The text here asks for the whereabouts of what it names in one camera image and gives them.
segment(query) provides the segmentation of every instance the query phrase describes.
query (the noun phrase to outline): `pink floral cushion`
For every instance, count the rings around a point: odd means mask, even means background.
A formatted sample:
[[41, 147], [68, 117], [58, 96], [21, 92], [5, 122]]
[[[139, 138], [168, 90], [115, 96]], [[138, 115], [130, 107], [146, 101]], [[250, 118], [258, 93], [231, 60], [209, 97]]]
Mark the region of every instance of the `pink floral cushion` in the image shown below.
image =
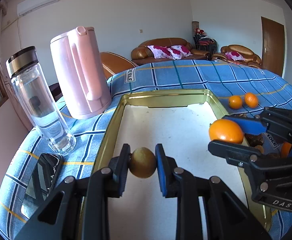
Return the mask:
[[238, 53], [236, 51], [226, 52], [225, 55], [226, 55], [226, 57], [228, 59], [232, 59], [232, 60], [245, 60], [244, 57], [240, 53]]
[[170, 48], [180, 51], [184, 55], [183, 57], [188, 57], [188, 56], [193, 55], [190, 53], [189, 49], [184, 45], [175, 45], [175, 46], [171, 46]]
[[167, 50], [170, 52], [170, 54], [172, 55], [174, 59], [182, 59], [183, 57], [185, 57], [183, 53], [181, 53], [179, 50], [174, 49], [172, 47], [167, 48]]
[[174, 59], [170, 52], [168, 51], [167, 47], [161, 47], [161, 46], [147, 46], [151, 52], [153, 53], [153, 56], [155, 58], [170, 58]]

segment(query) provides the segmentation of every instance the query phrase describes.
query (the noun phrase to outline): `curtain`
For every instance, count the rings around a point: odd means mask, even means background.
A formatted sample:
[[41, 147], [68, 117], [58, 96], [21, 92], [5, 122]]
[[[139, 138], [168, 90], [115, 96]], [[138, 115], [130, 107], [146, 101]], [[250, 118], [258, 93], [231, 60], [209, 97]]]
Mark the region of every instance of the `curtain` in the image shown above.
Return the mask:
[[[0, 34], [1, 34], [1, 22], [3, 19], [3, 16], [7, 13], [7, 2], [6, 0], [0, 1]], [[27, 128], [28, 131], [30, 131], [33, 128], [33, 125], [31, 124], [30, 120], [28, 119], [26, 113], [24, 112], [21, 104], [19, 103], [17, 96], [14, 93], [14, 90], [11, 86], [10, 78], [8, 76], [8, 71], [6, 68], [6, 63], [1, 57], [1, 48], [0, 48], [0, 76], [1, 76], [1, 82], [4, 84], [6, 93], [19, 117], [19, 119], [22, 121], [24, 126]]]

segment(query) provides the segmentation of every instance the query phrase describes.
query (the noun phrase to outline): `brown leather chair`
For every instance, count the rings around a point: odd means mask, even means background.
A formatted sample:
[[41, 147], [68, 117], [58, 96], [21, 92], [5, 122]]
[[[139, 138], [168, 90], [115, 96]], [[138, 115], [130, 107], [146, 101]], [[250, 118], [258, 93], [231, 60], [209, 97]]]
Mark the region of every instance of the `brown leather chair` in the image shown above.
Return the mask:
[[188, 56], [182, 59], [208, 59], [210, 57], [210, 53], [204, 50], [193, 49], [193, 46], [182, 38], [160, 38], [145, 41], [140, 44], [137, 48], [135, 48], [132, 53], [132, 61], [137, 65], [141, 66], [147, 63], [155, 63], [162, 61], [169, 61], [169, 58], [154, 58], [153, 53], [147, 46], [157, 45], [162, 47], [171, 47], [175, 45], [184, 45], [186, 46], [193, 56]]
[[261, 68], [261, 59], [257, 54], [255, 54], [251, 49], [248, 49], [245, 46], [236, 45], [236, 44], [221, 47], [220, 53], [213, 54], [211, 60], [221, 59], [225, 62], [235, 63], [235, 61], [228, 59], [225, 55], [226, 52], [232, 52], [232, 51], [236, 51], [240, 53], [245, 59], [245, 60], [237, 60], [236, 61], [237, 63], [240, 63], [242, 65], [247, 65], [249, 67]]
[[122, 71], [137, 67], [135, 63], [112, 52], [101, 52], [100, 55], [107, 79]]

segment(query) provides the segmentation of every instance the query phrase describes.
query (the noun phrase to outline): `kettle handle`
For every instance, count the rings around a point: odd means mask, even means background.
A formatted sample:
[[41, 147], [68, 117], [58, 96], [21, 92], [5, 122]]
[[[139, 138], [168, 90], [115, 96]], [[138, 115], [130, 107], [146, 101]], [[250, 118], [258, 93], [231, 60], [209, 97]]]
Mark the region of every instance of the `kettle handle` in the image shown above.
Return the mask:
[[102, 96], [102, 84], [86, 29], [82, 26], [77, 27], [68, 35], [68, 40], [85, 98], [87, 101], [98, 100]]

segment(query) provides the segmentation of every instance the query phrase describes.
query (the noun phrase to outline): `electrical wire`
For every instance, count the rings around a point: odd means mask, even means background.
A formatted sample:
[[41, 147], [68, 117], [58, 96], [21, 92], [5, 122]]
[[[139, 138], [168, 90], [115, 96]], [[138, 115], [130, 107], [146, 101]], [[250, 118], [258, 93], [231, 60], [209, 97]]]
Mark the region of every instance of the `electrical wire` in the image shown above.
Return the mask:
[[19, 30], [18, 20], [19, 20], [19, 18], [17, 18], [17, 29], [18, 29], [19, 45], [20, 45], [20, 47], [22, 49], [22, 39], [21, 39], [20, 30]]
[[15, 18], [12, 22], [10, 22], [9, 24], [7, 24], [5, 27], [2, 28], [2, 31], [7, 29], [10, 25], [12, 25], [14, 22], [16, 22], [18, 20], [18, 17]]

